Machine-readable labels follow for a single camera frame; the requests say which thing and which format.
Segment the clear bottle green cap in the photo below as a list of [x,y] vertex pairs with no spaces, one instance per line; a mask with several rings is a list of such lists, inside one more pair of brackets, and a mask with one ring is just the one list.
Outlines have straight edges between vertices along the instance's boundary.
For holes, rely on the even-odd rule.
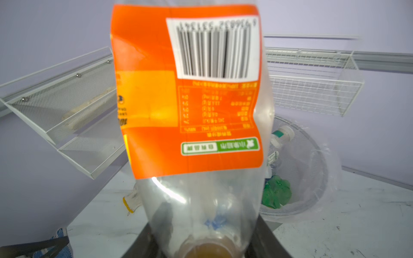
[[267,165],[275,165],[280,160],[282,149],[288,145],[295,137],[294,130],[287,125],[278,128],[271,134],[270,149],[267,158]]

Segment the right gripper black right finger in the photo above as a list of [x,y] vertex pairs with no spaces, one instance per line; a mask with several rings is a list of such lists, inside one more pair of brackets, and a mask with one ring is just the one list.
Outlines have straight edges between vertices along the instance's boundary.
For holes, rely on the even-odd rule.
[[250,244],[245,251],[245,257],[292,258],[261,216],[258,217]]

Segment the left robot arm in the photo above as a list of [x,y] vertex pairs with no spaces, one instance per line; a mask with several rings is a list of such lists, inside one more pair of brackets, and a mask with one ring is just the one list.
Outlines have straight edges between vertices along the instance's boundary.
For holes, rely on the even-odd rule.
[[18,258],[24,255],[29,256],[37,251],[48,248],[51,250],[42,255],[42,258],[55,258],[68,244],[69,237],[64,236],[35,243],[3,246],[1,247],[1,258]]

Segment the orange label bottle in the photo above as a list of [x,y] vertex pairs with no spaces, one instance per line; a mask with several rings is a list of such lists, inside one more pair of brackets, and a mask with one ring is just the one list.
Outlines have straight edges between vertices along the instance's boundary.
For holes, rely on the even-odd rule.
[[110,37],[153,238],[169,258],[241,258],[274,118],[256,1],[116,1]]

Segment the green soda bottle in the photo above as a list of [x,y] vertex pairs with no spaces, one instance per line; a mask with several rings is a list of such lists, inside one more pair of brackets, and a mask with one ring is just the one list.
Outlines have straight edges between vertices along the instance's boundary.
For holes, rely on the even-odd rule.
[[280,209],[289,203],[291,196],[290,183],[274,175],[265,182],[261,204],[271,209]]

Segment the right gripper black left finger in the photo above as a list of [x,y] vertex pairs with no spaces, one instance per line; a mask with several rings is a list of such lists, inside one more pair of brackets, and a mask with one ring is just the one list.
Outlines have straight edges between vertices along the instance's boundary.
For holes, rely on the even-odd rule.
[[152,235],[149,224],[146,224],[122,258],[161,258],[161,249]]

